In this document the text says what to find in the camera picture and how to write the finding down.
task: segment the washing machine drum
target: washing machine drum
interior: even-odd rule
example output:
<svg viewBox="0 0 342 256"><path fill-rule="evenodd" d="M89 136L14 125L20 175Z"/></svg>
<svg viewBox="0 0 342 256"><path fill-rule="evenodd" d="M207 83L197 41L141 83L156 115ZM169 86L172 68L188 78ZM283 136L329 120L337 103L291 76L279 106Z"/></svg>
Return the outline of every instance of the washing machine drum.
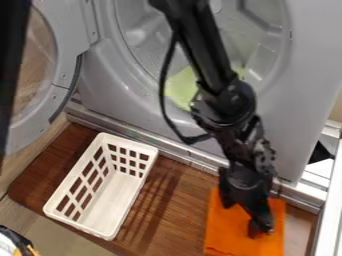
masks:
<svg viewBox="0 0 342 256"><path fill-rule="evenodd" d="M147 0L79 2L35 2L56 41L52 84L70 89L75 59L85 52L79 91L86 108L178 141L161 116L157 97L171 37L164 16ZM233 68L257 93L258 113L278 152L280 176L296 181L340 88L342 35L336 31L342 2L211 0L210 5ZM188 113L195 81L177 47L167 108L188 135L203 132ZM215 140L195 147L223 157Z"/></svg>

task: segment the green cloth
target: green cloth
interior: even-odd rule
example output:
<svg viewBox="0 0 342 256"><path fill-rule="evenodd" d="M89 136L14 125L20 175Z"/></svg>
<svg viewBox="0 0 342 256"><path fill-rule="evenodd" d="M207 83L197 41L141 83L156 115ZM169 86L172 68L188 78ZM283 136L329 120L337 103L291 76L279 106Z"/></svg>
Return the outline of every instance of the green cloth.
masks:
<svg viewBox="0 0 342 256"><path fill-rule="evenodd" d="M243 80L245 69L234 66L233 69L238 73L240 79ZM166 81L165 95L171 98L182 110L190 111L189 103L198 91L196 80L196 76L189 65Z"/></svg>

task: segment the wall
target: wall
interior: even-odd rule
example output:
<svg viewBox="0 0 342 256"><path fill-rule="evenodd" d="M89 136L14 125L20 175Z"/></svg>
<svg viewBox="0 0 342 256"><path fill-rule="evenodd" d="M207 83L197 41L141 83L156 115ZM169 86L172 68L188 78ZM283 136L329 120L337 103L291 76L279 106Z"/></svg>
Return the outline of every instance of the wall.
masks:
<svg viewBox="0 0 342 256"><path fill-rule="evenodd" d="M330 114L330 119L342 123L342 91L340 92L335 106Z"/></svg>

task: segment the black cable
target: black cable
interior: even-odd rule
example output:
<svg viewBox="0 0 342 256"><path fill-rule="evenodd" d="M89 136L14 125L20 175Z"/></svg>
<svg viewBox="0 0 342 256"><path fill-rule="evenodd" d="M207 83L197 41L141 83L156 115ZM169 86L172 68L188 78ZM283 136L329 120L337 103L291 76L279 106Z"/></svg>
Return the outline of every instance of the black cable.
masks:
<svg viewBox="0 0 342 256"><path fill-rule="evenodd" d="M174 131L174 133L179 137L179 139L184 142L187 145L192 145L200 141L207 140L211 138L211 135L206 133L194 137L186 137L181 134L181 132L178 130L177 126L172 122L172 120L168 117L165 109L165 85L166 85L166 79L167 79L167 74L168 70L173 58L173 55L175 53L176 49L176 44L178 42L178 33L173 32L171 42L169 49L166 53L164 63L160 72L160 78L159 78L159 103L160 103L160 108L162 111L162 115L165 119L165 122L169 125L169 127Z"/></svg>

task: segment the washing machine door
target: washing machine door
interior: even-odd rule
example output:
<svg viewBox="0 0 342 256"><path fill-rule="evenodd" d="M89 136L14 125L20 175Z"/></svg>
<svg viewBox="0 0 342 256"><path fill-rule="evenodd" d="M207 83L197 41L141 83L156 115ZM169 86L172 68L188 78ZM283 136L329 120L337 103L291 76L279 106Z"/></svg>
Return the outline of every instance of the washing machine door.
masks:
<svg viewBox="0 0 342 256"><path fill-rule="evenodd" d="M86 30L88 1L33 1L6 153L39 138L75 87L81 57L97 35Z"/></svg>
<svg viewBox="0 0 342 256"><path fill-rule="evenodd" d="M160 114L157 97L171 34L165 18L147 0L94 4L101 39L86 53L82 67L84 106L178 140ZM266 136L278 152L279 174L297 181L341 85L342 34L337 31L342 1L211 0L210 4L233 66L258 95ZM186 111L186 102L196 92L188 66L179 48L169 73L168 112L184 134L196 135L203 131ZM223 157L215 140L195 147Z"/></svg>

